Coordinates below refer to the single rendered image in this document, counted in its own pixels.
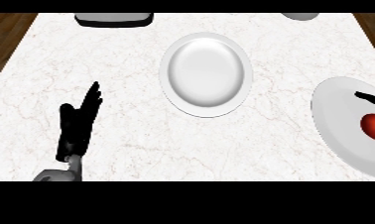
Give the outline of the white plate with tomato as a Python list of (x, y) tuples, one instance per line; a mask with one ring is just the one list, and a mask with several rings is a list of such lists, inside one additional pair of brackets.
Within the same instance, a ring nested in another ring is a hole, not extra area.
[(375, 86), (351, 77), (323, 80), (311, 94), (310, 111), (314, 127), (331, 151), (357, 170), (375, 176), (375, 140), (363, 133), (360, 120), (375, 114), (375, 104), (354, 92), (375, 96)]

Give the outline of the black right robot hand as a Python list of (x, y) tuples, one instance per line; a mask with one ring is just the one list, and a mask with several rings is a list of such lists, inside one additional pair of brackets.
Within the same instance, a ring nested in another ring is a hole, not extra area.
[(366, 101), (369, 101), (372, 104), (375, 104), (375, 96), (372, 94), (363, 93), (356, 91), (354, 92), (354, 96), (360, 99), (365, 99)]

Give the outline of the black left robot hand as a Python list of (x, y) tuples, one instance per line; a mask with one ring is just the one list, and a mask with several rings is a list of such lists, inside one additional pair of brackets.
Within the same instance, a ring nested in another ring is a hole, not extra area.
[(102, 104), (99, 83), (94, 82), (80, 108), (69, 103), (60, 105), (60, 139), (56, 160), (68, 161), (71, 155), (83, 156), (89, 149), (94, 118)]

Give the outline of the grey round object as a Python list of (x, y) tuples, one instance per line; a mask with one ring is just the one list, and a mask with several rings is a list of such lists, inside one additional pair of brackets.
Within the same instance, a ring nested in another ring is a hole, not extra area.
[(297, 21), (309, 21), (316, 18), (319, 13), (282, 13), (289, 19)]

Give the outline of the white oval plate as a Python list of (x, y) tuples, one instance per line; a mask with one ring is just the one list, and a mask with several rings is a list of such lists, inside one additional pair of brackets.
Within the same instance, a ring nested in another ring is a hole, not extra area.
[(214, 118), (245, 102), (254, 81), (248, 54), (223, 35), (195, 33), (165, 51), (159, 84), (165, 98), (186, 114)]

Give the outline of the grey and black appliance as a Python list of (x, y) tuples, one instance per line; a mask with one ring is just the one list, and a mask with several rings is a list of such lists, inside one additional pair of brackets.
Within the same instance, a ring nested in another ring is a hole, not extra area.
[(75, 20), (84, 27), (134, 28), (152, 23), (152, 13), (77, 13)]

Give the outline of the red tomato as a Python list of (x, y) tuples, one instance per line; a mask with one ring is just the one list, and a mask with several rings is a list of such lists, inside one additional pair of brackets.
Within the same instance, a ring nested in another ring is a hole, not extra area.
[(360, 120), (363, 133), (375, 140), (375, 114), (366, 114)]

